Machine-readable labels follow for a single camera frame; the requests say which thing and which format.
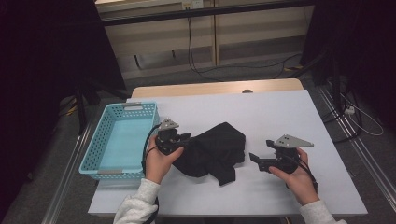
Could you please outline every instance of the wooden table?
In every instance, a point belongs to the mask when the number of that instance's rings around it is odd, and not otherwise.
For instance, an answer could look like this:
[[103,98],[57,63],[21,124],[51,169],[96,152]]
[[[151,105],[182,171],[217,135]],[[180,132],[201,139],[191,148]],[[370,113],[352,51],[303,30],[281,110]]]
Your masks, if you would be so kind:
[[270,79],[234,82],[198,83],[168,86],[138,87],[132,93],[133,98],[156,96],[206,95],[221,93],[239,93],[245,90],[253,92],[298,91],[303,90],[299,79]]

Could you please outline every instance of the metal frame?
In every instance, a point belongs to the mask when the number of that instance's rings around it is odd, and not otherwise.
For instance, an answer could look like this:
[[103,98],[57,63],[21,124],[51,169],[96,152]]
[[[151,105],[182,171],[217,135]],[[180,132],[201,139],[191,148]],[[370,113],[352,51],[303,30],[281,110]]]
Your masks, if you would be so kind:
[[103,19],[102,24],[104,26],[115,26],[115,25],[131,24],[131,23],[148,22],[148,21],[168,21],[175,19],[213,16],[213,15],[250,12],[250,11],[263,11],[263,10],[280,9],[287,7],[306,7],[306,6],[312,6],[315,3],[316,3],[315,0],[283,0],[283,1],[249,4],[242,6],[206,7],[206,8],[192,9],[192,10],[181,10],[174,12],[150,14],[144,16]]

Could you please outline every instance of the left hand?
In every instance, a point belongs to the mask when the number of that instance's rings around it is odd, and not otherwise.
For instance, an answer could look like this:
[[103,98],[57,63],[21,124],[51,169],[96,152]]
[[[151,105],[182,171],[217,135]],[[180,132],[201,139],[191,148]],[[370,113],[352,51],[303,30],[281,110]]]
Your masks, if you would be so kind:
[[146,179],[157,184],[161,184],[163,177],[168,173],[172,163],[183,153],[184,147],[180,147],[170,155],[166,156],[156,148],[156,137],[157,135],[154,135],[149,139],[148,150],[153,147],[155,148],[148,153],[146,158]]

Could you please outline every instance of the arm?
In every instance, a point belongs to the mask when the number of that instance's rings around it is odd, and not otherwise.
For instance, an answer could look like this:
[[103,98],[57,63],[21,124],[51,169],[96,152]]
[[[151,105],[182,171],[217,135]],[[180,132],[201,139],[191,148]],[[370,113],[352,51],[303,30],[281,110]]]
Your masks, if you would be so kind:
[[153,149],[146,155],[146,178],[142,179],[134,196],[128,195],[124,199],[114,218],[115,224],[144,223],[158,208],[154,202],[160,190],[161,181],[184,149],[180,147],[172,154],[165,156],[156,148],[155,137],[152,136],[149,139],[148,148]]
[[[301,160],[308,164],[308,155],[306,152],[300,148],[297,148],[297,151]],[[315,192],[310,176],[301,167],[298,167],[297,170],[290,175],[273,166],[270,167],[269,170],[273,175],[276,175],[286,182],[286,184],[289,186],[289,189],[296,197],[297,202],[302,205],[300,212],[304,217],[305,223],[346,223],[344,220],[338,222],[334,220],[332,214],[330,214],[324,202],[320,200],[319,196]]]

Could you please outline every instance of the light blue basket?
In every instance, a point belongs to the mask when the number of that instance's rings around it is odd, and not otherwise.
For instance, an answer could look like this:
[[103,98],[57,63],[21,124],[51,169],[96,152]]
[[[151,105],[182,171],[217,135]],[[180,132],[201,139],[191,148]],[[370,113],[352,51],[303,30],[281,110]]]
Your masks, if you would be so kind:
[[159,123],[153,102],[106,106],[79,172],[93,179],[144,177],[143,147],[149,131]]

